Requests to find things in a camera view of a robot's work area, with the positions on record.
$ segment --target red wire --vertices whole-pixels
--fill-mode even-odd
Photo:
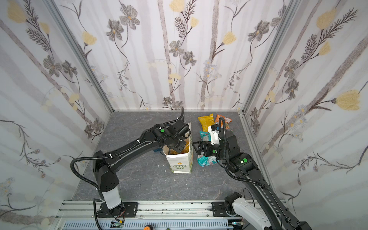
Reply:
[[[118,217],[117,217],[117,218],[121,217],[121,215],[122,215],[122,214],[124,214],[125,210],[124,210],[120,215],[118,215]]]

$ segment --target white paper bag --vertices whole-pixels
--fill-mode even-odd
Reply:
[[[164,146],[162,150],[165,154],[167,154],[169,148],[167,146]],[[166,159],[169,162],[170,169],[173,173],[191,173],[193,165],[192,136],[189,137],[188,153],[182,153],[177,155],[166,155]]]

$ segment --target orange snack bag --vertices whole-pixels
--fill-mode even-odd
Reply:
[[[232,119],[230,119],[230,118],[227,118],[227,117],[221,116],[221,115],[217,115],[217,116],[216,116],[216,120],[215,120],[216,124],[219,124],[220,117],[223,117],[223,118],[225,119],[225,127],[226,127],[226,129],[227,129],[227,130],[228,130],[228,129],[230,129],[230,127],[229,127],[229,123],[230,123],[230,122],[232,122],[233,120],[232,120]]]
[[[198,120],[202,124],[202,129],[204,132],[208,132],[208,126],[215,124],[215,122],[213,121],[213,113],[208,116],[199,117]]]

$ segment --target metal mounting plate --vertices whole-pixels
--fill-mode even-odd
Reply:
[[[217,202],[217,201],[212,202],[211,210],[213,213],[213,217],[229,217],[229,215],[226,213],[225,202]]]
[[[138,203],[137,202],[124,202],[120,205],[118,205],[116,208],[109,210],[107,208],[106,203],[102,203],[100,206],[100,209],[97,211],[97,217],[98,218],[109,218],[109,217],[115,217],[120,215],[121,211],[124,210],[124,217],[135,217],[138,209]]]

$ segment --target wall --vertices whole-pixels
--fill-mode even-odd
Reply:
[[[110,113],[42,1],[0,6],[0,229],[48,229]]]
[[[115,109],[242,109],[289,1],[62,1]]]
[[[368,2],[302,1],[246,112],[271,179],[313,229],[366,229]]]

